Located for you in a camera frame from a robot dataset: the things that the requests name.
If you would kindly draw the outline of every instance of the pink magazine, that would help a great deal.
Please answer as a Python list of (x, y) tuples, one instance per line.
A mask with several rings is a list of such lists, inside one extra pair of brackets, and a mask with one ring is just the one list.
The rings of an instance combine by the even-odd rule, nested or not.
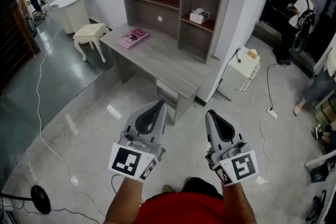
[(148, 34), (145, 31), (141, 30), (140, 28), (136, 28), (133, 31), (125, 34), (123, 37), (119, 38), (117, 43), (124, 46), (125, 48), (130, 48), (146, 36), (148, 36)]

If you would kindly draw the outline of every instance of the wooden railing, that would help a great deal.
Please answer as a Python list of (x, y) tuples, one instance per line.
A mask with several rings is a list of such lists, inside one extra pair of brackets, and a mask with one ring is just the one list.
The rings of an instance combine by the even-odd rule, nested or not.
[(24, 0), (0, 0), (0, 94), (16, 71), (40, 51), (26, 25), (27, 13)]

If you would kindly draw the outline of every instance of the white cabinet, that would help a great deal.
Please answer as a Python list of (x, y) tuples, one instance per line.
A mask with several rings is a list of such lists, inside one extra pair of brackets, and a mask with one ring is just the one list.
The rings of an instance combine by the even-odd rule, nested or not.
[(222, 75), (218, 91), (231, 101), (246, 91), (260, 68), (260, 57), (254, 59), (247, 54), (248, 51), (246, 47), (241, 48), (230, 60)]

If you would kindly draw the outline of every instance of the stool cushion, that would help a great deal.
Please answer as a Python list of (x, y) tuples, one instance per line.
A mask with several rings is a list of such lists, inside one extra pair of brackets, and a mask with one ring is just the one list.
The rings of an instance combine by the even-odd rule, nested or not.
[(74, 34), (73, 38), (95, 37), (105, 27), (106, 24), (83, 25), (82, 28)]

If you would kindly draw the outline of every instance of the white chair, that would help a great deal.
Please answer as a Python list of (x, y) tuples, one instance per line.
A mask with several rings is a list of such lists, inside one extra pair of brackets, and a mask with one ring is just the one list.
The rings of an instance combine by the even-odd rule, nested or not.
[(86, 55), (84, 51), (79, 46), (80, 42), (89, 42), (91, 49), (94, 50), (94, 46), (92, 42), (96, 45), (101, 59), (103, 62), (106, 62), (106, 59), (101, 52), (100, 41), (99, 38), (104, 34), (108, 33), (109, 30), (106, 27), (106, 24), (91, 24), (91, 25), (84, 25), (80, 28), (73, 36), (74, 43), (76, 49), (83, 55), (83, 61), (86, 61)]

